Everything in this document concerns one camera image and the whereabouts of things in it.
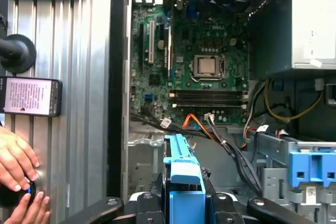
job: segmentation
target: dell logo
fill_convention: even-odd
[[[212,30],[225,30],[224,26],[212,26]]]

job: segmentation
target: pcie slot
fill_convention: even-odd
[[[154,63],[155,21],[149,21],[148,63]]]
[[[173,107],[245,108],[247,95],[241,91],[174,90]]]
[[[144,24],[140,24],[139,28],[139,47],[138,47],[138,61],[139,61],[139,70],[143,69],[143,43],[144,43]]]
[[[164,30],[164,68],[166,76],[170,78],[172,69],[172,27],[166,27]]]

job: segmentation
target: screw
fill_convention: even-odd
[[[227,218],[226,223],[233,224],[234,220],[232,218]]]
[[[263,202],[260,199],[255,199],[253,202],[254,202],[254,204],[257,204],[258,206],[263,206],[265,204],[265,202]]]
[[[110,200],[107,202],[107,205],[109,205],[109,206],[113,206],[113,205],[115,205],[115,204],[117,204],[117,202],[115,201],[115,199],[110,199]]]
[[[153,198],[153,196],[150,195],[150,194],[145,194],[145,195],[143,196],[143,198],[144,198],[144,199],[151,199],[151,198]]]
[[[218,195],[218,198],[219,198],[219,199],[226,199],[226,195],[224,195],[224,194],[219,194],[219,195]]]

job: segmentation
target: smartphone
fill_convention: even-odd
[[[0,113],[55,117],[61,101],[59,80],[0,76]]]

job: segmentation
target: white connector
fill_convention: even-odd
[[[315,79],[315,90],[322,91],[324,89],[324,80],[322,78]]]
[[[215,121],[215,115],[211,113],[207,113],[204,115],[204,120],[206,121],[208,118],[211,118],[213,121]]]

